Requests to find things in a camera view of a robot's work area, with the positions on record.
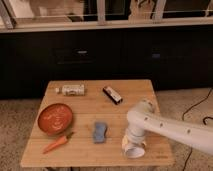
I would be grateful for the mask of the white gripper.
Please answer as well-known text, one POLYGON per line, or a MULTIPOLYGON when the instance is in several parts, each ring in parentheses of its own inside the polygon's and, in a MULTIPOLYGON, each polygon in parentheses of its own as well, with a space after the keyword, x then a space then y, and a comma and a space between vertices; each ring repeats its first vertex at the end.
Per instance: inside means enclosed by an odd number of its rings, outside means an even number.
POLYGON ((125 135, 123 137, 123 146, 127 144, 137 144, 137 145, 145 145, 145 132, 141 131, 139 133, 133 132, 131 129, 127 128, 125 131, 125 135))

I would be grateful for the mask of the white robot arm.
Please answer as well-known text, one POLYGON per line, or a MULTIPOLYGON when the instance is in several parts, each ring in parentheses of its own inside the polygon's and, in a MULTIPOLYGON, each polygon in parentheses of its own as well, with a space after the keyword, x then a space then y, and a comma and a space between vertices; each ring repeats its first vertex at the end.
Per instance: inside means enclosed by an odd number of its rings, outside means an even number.
POLYGON ((132 143, 145 139, 151 131, 213 155, 213 127, 168 119, 155 114, 154 105, 141 100, 127 112, 126 136, 132 143))

